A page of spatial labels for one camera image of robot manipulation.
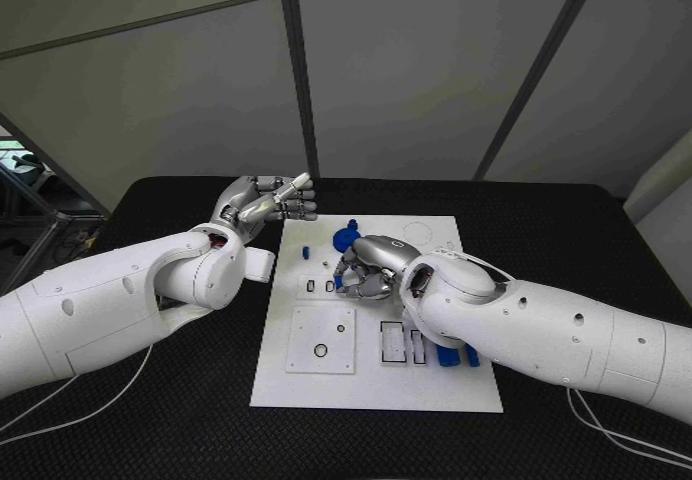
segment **black mesh mat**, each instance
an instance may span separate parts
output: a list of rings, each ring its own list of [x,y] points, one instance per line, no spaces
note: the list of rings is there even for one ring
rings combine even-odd
[[[232,179],[137,182],[96,252],[189,229]],[[689,324],[686,302],[618,203],[594,186],[318,180],[321,213],[454,215],[464,250],[519,278]],[[278,252],[281,225],[252,243]],[[3,478],[687,478],[614,447],[568,409],[565,389],[494,366],[504,414],[249,408],[269,285],[154,346],[114,406],[79,425],[0,447]],[[3,438],[93,411],[142,353],[85,375]],[[4,423],[56,385],[3,400]],[[588,395],[607,427],[692,453],[692,428]]]

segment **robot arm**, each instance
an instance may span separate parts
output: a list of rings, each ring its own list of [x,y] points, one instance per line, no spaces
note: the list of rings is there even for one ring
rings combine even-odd
[[[240,177],[209,223],[63,265],[0,297],[0,398],[115,363],[223,308],[243,279],[268,282],[274,254],[243,245],[265,220],[314,220],[310,188],[307,174]]]
[[[462,253],[441,248],[408,263],[400,277],[405,314],[434,343],[468,342],[529,377],[692,424],[690,329],[537,283],[496,283]]]

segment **white wall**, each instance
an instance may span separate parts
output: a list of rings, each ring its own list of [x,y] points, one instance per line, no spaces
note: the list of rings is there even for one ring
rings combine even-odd
[[[692,3],[585,3],[486,178],[625,197],[692,127]]]
[[[279,0],[0,61],[0,111],[103,206],[151,175],[307,169]]]
[[[471,177],[560,4],[301,1],[324,176]]]
[[[217,2],[219,0],[3,0],[0,52]]]

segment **blue object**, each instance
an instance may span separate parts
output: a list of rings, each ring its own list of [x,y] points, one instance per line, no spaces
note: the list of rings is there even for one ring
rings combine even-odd
[[[464,345],[464,350],[465,356],[468,357],[468,365],[471,367],[480,367],[478,352],[468,344]]]
[[[359,237],[360,233],[357,232],[357,222],[351,218],[349,220],[349,226],[346,228],[341,228],[334,233],[333,245],[336,250],[343,253],[349,249],[351,243],[356,241],[356,238]]]
[[[445,348],[439,345],[436,347],[436,361],[441,367],[455,367],[461,363],[458,358],[458,350],[455,348]]]

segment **hole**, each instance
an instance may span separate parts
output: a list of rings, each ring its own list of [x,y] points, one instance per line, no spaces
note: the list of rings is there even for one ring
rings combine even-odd
[[[62,311],[65,312],[65,315],[67,315],[67,317],[75,314],[75,303],[69,298],[62,301]]]
[[[320,343],[314,346],[314,355],[321,358],[325,354],[327,354],[327,346],[323,343]]]
[[[132,294],[134,294],[134,282],[132,282],[132,280],[129,279],[129,277],[124,277],[124,278],[122,278],[122,287],[125,288],[127,293],[128,293],[129,295],[132,295]]]

